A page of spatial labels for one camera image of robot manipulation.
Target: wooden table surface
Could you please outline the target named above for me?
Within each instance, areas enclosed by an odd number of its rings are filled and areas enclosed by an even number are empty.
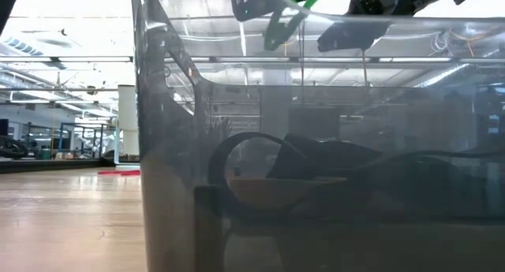
[[[0,271],[147,270],[138,176],[0,175]]]

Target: white cylinder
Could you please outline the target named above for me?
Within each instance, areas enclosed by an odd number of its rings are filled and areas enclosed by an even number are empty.
[[[283,138],[289,132],[289,112],[293,101],[289,69],[264,69],[263,84],[279,86],[266,88],[261,95],[261,132]]]
[[[137,93],[134,85],[118,85],[119,128],[123,131],[125,154],[139,154]]]

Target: ceiling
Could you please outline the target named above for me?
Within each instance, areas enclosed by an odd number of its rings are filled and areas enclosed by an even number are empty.
[[[348,1],[320,0],[313,10],[343,14]],[[469,48],[458,38],[469,39],[492,29],[501,31],[503,27],[497,23],[485,23],[478,18],[505,17],[505,9],[502,9],[505,0],[467,0],[460,6],[455,6],[451,0],[441,0],[419,12],[418,16],[474,17],[476,20],[455,24],[457,32],[451,33],[446,29],[447,22],[393,24],[387,34],[365,52],[365,64],[359,50],[317,51],[316,39],[331,25],[329,20],[309,17],[303,33],[293,35],[287,44],[267,52],[263,49],[267,17],[239,24],[232,16],[230,0],[162,2],[202,76],[220,84],[268,84],[264,70],[277,69],[289,70],[288,84],[303,81],[323,86],[361,86],[366,77],[372,86],[424,86],[423,82],[462,65],[460,62],[426,61],[427,57],[482,58],[495,52],[505,40],[502,32],[495,32],[472,42]],[[37,52],[36,55],[48,57],[131,57],[131,7],[131,0],[18,0],[0,37],[0,54],[29,56]],[[287,9],[284,13],[290,15],[294,11]],[[16,40],[32,47],[31,53],[16,49]],[[303,77],[300,61],[281,60],[301,54],[305,57]],[[411,59],[404,62],[388,61],[388,58]],[[116,88],[119,83],[131,84],[134,78],[131,62],[67,62],[62,65],[17,62],[9,66],[63,84],[65,88]],[[177,74],[167,78],[167,83],[183,88],[185,78],[178,67],[173,63],[168,63],[167,67]],[[189,97],[190,91],[181,91],[181,95]],[[72,96],[89,99],[82,92]],[[102,92],[98,96],[99,99],[117,99],[115,92]]]

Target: ceiling light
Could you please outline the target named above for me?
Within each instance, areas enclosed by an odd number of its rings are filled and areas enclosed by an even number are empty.
[[[304,62],[314,61],[314,62],[342,62],[342,63],[355,63],[363,62],[363,58],[305,58]],[[365,62],[370,61],[370,58],[365,58]]]
[[[110,120],[110,118],[108,118],[108,117],[89,117],[89,118],[76,117],[76,123],[83,123],[83,122],[98,123],[101,121],[109,121],[109,120]]]
[[[47,100],[43,99],[27,99],[27,100],[12,100],[11,103],[49,103]]]
[[[181,95],[179,95],[178,93],[174,93],[174,101],[182,102],[183,99],[182,99]]]
[[[86,110],[89,114],[94,114],[101,117],[117,117],[117,114],[113,114],[111,112],[105,110]]]
[[[379,62],[407,62],[407,63],[420,63],[420,62],[447,62],[450,58],[381,58]]]
[[[118,101],[109,100],[109,101],[98,101],[98,103],[101,103],[101,104],[118,104],[119,102]]]
[[[188,114],[195,115],[195,112],[186,105],[181,105],[182,108],[188,112]]]
[[[238,30],[240,31],[240,45],[242,48],[242,55],[247,56],[247,47],[245,43],[245,33],[244,33],[244,24],[239,22],[238,23]]]
[[[49,100],[63,99],[61,96],[53,94],[52,91],[20,91],[20,93],[25,95],[31,95],[40,99],[49,99]]]
[[[103,123],[82,123],[82,124],[79,123],[79,126],[82,126],[82,127],[85,127],[85,128],[93,128],[93,129],[95,129],[95,128],[102,128],[103,127]]]
[[[191,58],[194,62],[209,62],[209,58],[204,58],[204,57],[194,57]]]
[[[127,56],[115,57],[60,57],[60,62],[131,62],[132,58]]]
[[[70,103],[70,104],[74,104],[74,103],[79,103],[79,104],[92,104],[92,103],[95,103],[94,101],[85,101],[85,100],[61,100],[61,101],[56,101],[56,103]]]
[[[491,52],[488,52],[487,54],[484,54],[482,57],[483,58],[487,58],[489,56],[492,56],[493,54],[495,54],[496,52],[499,52],[499,50],[494,50],[494,51],[491,51]],[[426,88],[426,87],[429,87],[433,84],[436,84],[438,82],[440,82],[442,79],[444,79],[445,77],[447,76],[450,76],[451,74],[461,70],[461,69],[464,69],[466,67],[470,66],[469,63],[465,63],[465,64],[461,64],[461,65],[458,65],[452,69],[448,69],[446,70],[445,72],[442,72],[441,74],[437,75],[437,76],[434,76],[428,80],[426,80],[425,82],[423,83],[420,83],[420,84],[417,84],[415,85],[414,87],[415,88]]]
[[[219,62],[288,62],[289,58],[263,58],[263,57],[223,57],[218,58]]]
[[[62,103],[62,106],[68,108],[69,110],[82,111],[81,108],[66,103]]]
[[[463,58],[461,63],[505,63],[505,58]]]
[[[0,62],[51,62],[51,59],[38,56],[1,56]]]

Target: clear plastic container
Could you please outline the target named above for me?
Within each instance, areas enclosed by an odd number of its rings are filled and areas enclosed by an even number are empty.
[[[149,271],[501,270],[504,22],[233,1],[133,0]]]

